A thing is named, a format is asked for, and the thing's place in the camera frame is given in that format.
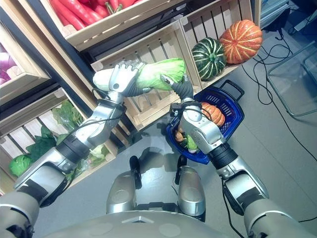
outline cabbage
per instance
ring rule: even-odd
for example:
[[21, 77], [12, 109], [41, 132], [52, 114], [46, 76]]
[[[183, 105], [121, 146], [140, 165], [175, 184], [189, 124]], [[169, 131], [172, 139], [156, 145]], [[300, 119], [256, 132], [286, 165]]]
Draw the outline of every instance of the cabbage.
[[19, 177], [31, 166], [31, 163], [32, 160], [29, 157], [26, 155], [19, 155], [11, 160], [9, 167], [11, 173]]
[[166, 59], [160, 62], [146, 64], [136, 82], [138, 88], [153, 87], [160, 90], [172, 90], [162, 82], [160, 75], [170, 77], [174, 82], [180, 82], [185, 73], [185, 62], [181, 58]]
[[[95, 73], [93, 82], [101, 90], [109, 91], [109, 81], [113, 68], [103, 69]], [[162, 82], [160, 75], [170, 77], [174, 82], [180, 82], [185, 73], [185, 62], [181, 58], [166, 59], [160, 62], [146, 64], [140, 70], [136, 80], [138, 88], [153, 87], [160, 90], [172, 90], [169, 85]]]

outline green vegetable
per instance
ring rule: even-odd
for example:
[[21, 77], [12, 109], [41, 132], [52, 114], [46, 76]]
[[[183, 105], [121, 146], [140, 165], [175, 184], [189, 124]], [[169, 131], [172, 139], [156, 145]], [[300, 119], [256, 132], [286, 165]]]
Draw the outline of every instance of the green vegetable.
[[104, 145], [97, 146], [87, 157], [90, 167], [96, 167], [101, 164], [106, 159], [108, 153], [109, 151]]
[[10, 162], [10, 170], [13, 175], [20, 176], [32, 164], [32, 160], [27, 155], [19, 155]]
[[197, 145], [194, 142], [193, 138], [190, 135], [186, 135], [188, 151], [190, 153], [195, 153], [197, 151]]
[[80, 113], [68, 100], [64, 101], [60, 108], [53, 108], [52, 113], [57, 123], [63, 125], [68, 131], [77, 128], [83, 122]]
[[63, 141], [63, 139], [66, 138], [66, 136], [68, 136], [68, 134], [60, 134], [60, 135], [58, 135], [58, 138], [57, 138], [57, 141], [56, 141], [56, 145], [59, 145]]
[[166, 59], [160, 62], [146, 64], [137, 79], [139, 88], [153, 87], [160, 90], [171, 90], [171, 87], [162, 82], [160, 75], [170, 77], [174, 82], [180, 82], [185, 73], [185, 62], [181, 58]]
[[210, 81], [219, 75], [226, 65], [224, 47], [220, 41], [206, 37], [192, 49], [194, 61], [202, 81]]
[[[113, 68], [100, 70], [95, 73], [94, 84], [101, 90], [109, 91], [109, 81]], [[140, 70], [136, 85], [139, 88], [153, 87], [160, 90], [172, 90], [170, 86], [161, 81], [164, 74], [175, 82], [180, 82], [185, 73], [185, 62], [181, 58], [166, 59], [160, 62], [146, 64]]]
[[26, 147], [27, 151], [30, 152], [29, 157], [32, 160], [32, 163], [37, 161], [52, 147], [56, 146], [56, 141], [51, 131], [45, 126], [41, 127], [41, 134], [41, 136], [35, 136], [35, 144]]

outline orange pumpkin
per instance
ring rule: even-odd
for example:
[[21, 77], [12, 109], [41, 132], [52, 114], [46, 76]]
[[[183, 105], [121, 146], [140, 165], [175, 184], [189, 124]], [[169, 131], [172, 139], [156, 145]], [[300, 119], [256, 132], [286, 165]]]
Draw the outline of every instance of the orange pumpkin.
[[[206, 111], [208, 111], [210, 113], [211, 121], [213, 123], [215, 123], [219, 127], [221, 127], [224, 124], [225, 117], [219, 108], [217, 108], [214, 105], [210, 105], [209, 103], [205, 103], [205, 102], [202, 103], [202, 107], [203, 107], [203, 109], [205, 109]], [[209, 114], [206, 111], [202, 110], [203, 114], [205, 114], [207, 116], [207, 118], [210, 119]]]
[[242, 63], [256, 55], [262, 44], [262, 31], [250, 20], [237, 21], [220, 37], [227, 63]]

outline pumpkin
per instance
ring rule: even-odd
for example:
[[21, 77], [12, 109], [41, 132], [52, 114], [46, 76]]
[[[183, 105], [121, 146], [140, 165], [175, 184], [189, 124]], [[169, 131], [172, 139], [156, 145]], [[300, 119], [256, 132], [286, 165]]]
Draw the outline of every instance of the pumpkin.
[[237, 21], [220, 37], [228, 63], [242, 63], [256, 55], [262, 31], [250, 20]]
[[202, 107], [203, 107], [203, 109], [205, 109], [206, 111], [208, 111], [210, 113], [211, 118], [206, 111], [202, 110], [203, 114], [205, 114], [207, 116], [207, 118], [209, 118], [213, 123], [215, 123], [219, 127], [221, 127], [224, 124], [225, 117], [219, 108], [217, 108], [216, 106], [211, 105], [209, 103], [205, 103], [205, 102], [202, 103]]
[[219, 40], [206, 37], [193, 47], [192, 53], [202, 81], [212, 80], [226, 65], [224, 48]]

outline small orange pumpkin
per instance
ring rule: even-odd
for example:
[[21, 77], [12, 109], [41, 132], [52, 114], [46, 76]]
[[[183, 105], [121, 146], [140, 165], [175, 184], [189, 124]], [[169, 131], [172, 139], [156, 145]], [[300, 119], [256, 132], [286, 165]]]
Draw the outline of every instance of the small orange pumpkin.
[[[206, 111], [208, 111], [210, 113], [211, 121], [213, 123], [215, 123], [219, 127], [221, 127], [224, 124], [225, 117], [219, 108], [217, 108], [214, 105], [210, 105], [209, 103], [205, 103], [205, 102], [202, 103], [202, 107], [203, 107], [203, 109], [205, 109]], [[210, 119], [209, 114], [206, 111], [202, 110], [203, 114], [205, 114], [207, 116], [207, 118]]]

